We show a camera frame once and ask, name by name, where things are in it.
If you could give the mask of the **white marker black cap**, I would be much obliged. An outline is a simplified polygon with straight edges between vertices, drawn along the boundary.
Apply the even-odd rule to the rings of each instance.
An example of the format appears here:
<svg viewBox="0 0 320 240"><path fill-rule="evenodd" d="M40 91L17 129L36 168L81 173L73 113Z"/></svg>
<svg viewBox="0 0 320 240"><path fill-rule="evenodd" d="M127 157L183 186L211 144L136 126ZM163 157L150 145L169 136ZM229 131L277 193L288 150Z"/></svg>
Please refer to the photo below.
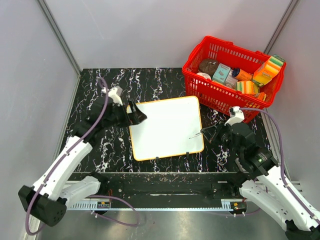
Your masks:
<svg viewBox="0 0 320 240"><path fill-rule="evenodd" d="M189 137L189 139L193 139L193 138L198 137L200 135L202 135L202 132L196 133L194 136Z"/></svg>

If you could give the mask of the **white board yellow frame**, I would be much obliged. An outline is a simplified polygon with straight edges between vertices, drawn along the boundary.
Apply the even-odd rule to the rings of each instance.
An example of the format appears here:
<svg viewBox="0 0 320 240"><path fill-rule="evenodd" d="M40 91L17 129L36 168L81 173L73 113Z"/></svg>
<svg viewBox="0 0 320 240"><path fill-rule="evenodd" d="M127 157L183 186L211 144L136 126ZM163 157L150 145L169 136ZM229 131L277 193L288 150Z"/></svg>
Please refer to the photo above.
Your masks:
<svg viewBox="0 0 320 240"><path fill-rule="evenodd" d="M147 116L129 127L133 158L147 161L200 153L204 138L189 139L202 129L200 103L196 96L168 98L136 104Z"/></svg>

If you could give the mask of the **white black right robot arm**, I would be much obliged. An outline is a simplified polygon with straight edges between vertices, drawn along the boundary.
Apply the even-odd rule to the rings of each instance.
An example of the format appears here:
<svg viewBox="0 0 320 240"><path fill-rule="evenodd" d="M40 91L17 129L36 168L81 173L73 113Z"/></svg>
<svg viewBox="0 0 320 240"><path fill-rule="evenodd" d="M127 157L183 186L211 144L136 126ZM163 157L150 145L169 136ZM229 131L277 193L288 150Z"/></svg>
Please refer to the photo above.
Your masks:
<svg viewBox="0 0 320 240"><path fill-rule="evenodd" d="M247 124L219 122L200 132L208 142L233 150L244 168L228 183L231 197L242 196L256 204L281 226L289 240L320 238L320 212L281 174L272 153L257 144L256 135Z"/></svg>

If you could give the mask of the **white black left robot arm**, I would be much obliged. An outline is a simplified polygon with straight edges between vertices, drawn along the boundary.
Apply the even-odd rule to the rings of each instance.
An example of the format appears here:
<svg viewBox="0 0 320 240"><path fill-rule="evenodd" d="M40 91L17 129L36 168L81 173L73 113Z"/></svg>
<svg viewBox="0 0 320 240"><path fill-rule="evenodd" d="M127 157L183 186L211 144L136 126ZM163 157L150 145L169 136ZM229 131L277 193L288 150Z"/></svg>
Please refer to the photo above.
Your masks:
<svg viewBox="0 0 320 240"><path fill-rule="evenodd" d="M69 141L49 169L32 186L23 185L18 191L27 216L53 227L78 201L93 195L103 198L110 193L109 179L95 171L69 188L64 188L64 185L78 164L92 151L100 133L112 127L138 125L148 118L132 100L128 103L130 113L122 101L114 97L100 97L93 103L86 118L73 129Z"/></svg>

